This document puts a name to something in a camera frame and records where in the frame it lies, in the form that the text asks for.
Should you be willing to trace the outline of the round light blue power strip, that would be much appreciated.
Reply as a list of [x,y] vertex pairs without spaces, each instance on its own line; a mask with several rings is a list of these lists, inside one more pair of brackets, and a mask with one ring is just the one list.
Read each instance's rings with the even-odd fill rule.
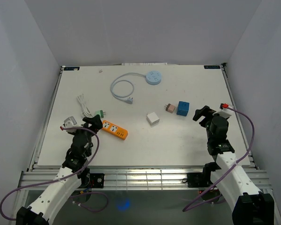
[[[118,76],[115,80],[112,81],[111,85],[110,85],[110,92],[112,94],[112,96],[121,101],[121,102],[125,102],[127,104],[133,104],[133,98],[131,97],[131,95],[134,93],[134,89],[135,89],[135,85],[127,80],[127,79],[122,79],[123,77],[129,76],[129,75],[133,75],[133,76],[140,76],[143,77],[145,79],[145,81],[149,84],[149,85],[158,85],[161,83],[162,81],[162,74],[158,71],[149,71],[147,74],[140,74],[140,73],[134,73],[134,72],[129,72],[129,73],[125,73],[122,74],[120,76]],[[132,90],[129,94],[127,95],[118,95],[114,92],[114,87],[116,86],[116,84],[118,83],[128,83],[131,85]]]

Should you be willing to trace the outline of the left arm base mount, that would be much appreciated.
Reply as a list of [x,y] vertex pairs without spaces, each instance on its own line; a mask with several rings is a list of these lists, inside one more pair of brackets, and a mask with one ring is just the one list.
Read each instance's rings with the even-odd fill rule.
[[81,179],[80,188],[103,188],[104,187],[104,173],[90,173]]

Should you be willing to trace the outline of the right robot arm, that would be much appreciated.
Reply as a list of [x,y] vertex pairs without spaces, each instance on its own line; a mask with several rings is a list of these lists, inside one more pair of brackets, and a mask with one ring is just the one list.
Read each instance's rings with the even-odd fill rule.
[[201,120],[199,124],[206,129],[207,150],[214,161],[205,164],[202,172],[188,173],[188,187],[207,188],[200,191],[200,198],[206,202],[223,196],[235,225],[272,225],[273,197],[252,182],[227,139],[228,119],[234,111],[228,104],[221,104],[219,111],[207,105],[195,111],[193,120]]

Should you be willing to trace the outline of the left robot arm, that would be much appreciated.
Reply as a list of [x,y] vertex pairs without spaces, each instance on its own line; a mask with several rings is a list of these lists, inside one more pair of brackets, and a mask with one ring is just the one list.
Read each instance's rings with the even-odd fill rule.
[[98,137],[103,123],[99,115],[85,117],[82,121],[81,125],[67,121],[60,127],[73,136],[65,160],[55,178],[43,183],[48,185],[43,193],[28,207],[18,210],[17,225],[51,225],[71,194],[77,188],[89,185],[91,176],[87,166],[94,158],[92,137]]

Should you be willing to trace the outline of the green plug adapter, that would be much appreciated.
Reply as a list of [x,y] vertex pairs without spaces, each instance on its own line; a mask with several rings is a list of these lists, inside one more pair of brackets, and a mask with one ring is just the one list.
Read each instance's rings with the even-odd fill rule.
[[104,118],[106,115],[106,112],[103,110],[98,110],[98,111],[95,111],[95,115],[99,115],[100,118]]

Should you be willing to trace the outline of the blue cube socket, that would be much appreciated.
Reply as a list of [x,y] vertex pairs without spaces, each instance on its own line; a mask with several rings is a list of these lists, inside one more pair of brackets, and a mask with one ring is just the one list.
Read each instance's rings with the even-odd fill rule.
[[179,101],[176,114],[180,116],[187,116],[189,112],[189,106],[190,104],[188,102]]

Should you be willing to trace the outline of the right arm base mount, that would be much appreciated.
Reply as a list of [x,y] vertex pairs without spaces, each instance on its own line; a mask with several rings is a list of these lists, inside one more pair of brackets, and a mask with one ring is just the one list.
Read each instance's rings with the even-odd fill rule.
[[182,183],[187,183],[189,188],[207,188],[212,185],[210,177],[203,172],[190,172],[186,174],[186,178],[182,179]]

